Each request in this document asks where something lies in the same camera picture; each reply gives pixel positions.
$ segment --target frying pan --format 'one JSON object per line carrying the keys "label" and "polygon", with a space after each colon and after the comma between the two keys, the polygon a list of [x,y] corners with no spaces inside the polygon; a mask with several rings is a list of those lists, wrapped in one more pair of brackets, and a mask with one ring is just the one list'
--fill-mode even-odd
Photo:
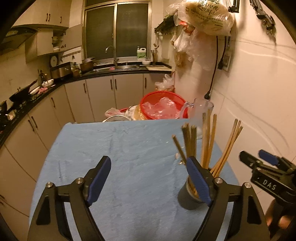
{"label": "frying pan", "polygon": [[12,102],[22,102],[23,100],[26,100],[30,97],[30,87],[32,85],[34,85],[35,83],[37,83],[37,80],[35,80],[34,82],[32,82],[30,85],[26,86],[25,88],[18,90],[17,93],[14,93],[12,96],[9,97],[9,99]]}

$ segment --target silver screw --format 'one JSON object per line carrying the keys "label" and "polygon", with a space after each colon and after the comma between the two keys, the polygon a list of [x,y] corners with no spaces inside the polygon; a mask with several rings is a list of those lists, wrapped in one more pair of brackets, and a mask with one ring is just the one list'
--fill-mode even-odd
{"label": "silver screw", "polygon": [[54,184],[53,184],[52,182],[48,182],[48,183],[45,185],[45,187],[47,187],[47,188],[51,188],[53,185],[54,185]]}
{"label": "silver screw", "polygon": [[221,184],[223,182],[223,180],[219,177],[215,178],[215,183],[217,184]]}
{"label": "silver screw", "polygon": [[76,181],[77,184],[80,184],[80,183],[83,183],[84,180],[83,180],[82,177],[79,177],[75,181]]}
{"label": "silver screw", "polygon": [[245,183],[244,186],[245,186],[246,188],[251,188],[251,187],[252,187],[252,185],[251,185],[250,183]]}

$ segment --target black cable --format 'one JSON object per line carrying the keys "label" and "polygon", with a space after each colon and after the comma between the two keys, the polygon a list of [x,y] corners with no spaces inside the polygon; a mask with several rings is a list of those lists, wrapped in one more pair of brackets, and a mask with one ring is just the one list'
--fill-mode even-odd
{"label": "black cable", "polygon": [[212,86],[213,86],[213,82],[214,82],[214,77],[215,77],[215,73],[216,73],[216,69],[217,69],[217,63],[218,63],[218,36],[216,36],[216,42],[217,42],[217,53],[216,53],[216,65],[215,65],[215,69],[214,69],[214,73],[213,73],[213,77],[212,77],[212,82],[211,82],[211,86],[209,91],[205,94],[205,99],[206,100],[210,100],[211,99],[211,90],[212,90]]}
{"label": "black cable", "polygon": [[218,69],[223,68],[223,59],[224,59],[225,51],[226,51],[226,36],[224,37],[224,50],[223,50],[222,58],[218,64]]}

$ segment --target bundle of chopsticks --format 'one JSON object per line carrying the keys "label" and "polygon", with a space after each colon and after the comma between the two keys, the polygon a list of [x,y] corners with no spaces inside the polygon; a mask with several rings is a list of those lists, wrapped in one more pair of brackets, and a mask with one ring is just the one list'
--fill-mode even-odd
{"label": "bundle of chopsticks", "polygon": [[[215,141],[215,133],[216,133],[216,125],[217,125],[217,115],[213,115],[212,129],[211,129],[211,110],[208,110],[207,113],[203,113],[202,115],[202,149],[201,149],[201,157],[200,157],[200,165],[203,168],[209,169],[209,163],[212,156],[214,141]],[[229,136],[226,147],[222,153],[222,156],[216,163],[216,165],[210,169],[213,177],[218,177],[230,155],[230,152],[233,148],[235,141],[240,135],[243,127],[241,126],[241,121],[235,119],[231,134]],[[196,158],[196,139],[197,139],[197,128],[192,125],[189,126],[188,123],[182,126],[182,132],[185,143],[186,156],[180,146],[179,141],[175,135],[172,136],[174,143],[182,157],[182,162],[186,165],[186,159],[190,156],[194,156]]]}

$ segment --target blue tablecloth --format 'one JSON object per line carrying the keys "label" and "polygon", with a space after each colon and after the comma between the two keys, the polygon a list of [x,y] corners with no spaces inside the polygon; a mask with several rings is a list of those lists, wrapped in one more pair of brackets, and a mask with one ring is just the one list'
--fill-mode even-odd
{"label": "blue tablecloth", "polygon": [[[101,157],[111,158],[112,168],[101,195],[90,210],[104,238],[131,240],[192,240],[208,207],[185,210],[177,201],[187,177],[186,167],[175,159],[176,134],[181,145],[184,120],[120,121],[67,124],[52,146],[41,170],[31,205],[30,220],[45,184],[70,184],[94,168]],[[198,141],[198,157],[201,141]],[[221,156],[214,146],[212,166]],[[238,181],[228,164],[221,177],[229,184]],[[80,240],[65,204],[74,240]],[[218,240],[224,240],[231,217],[229,204]]]}

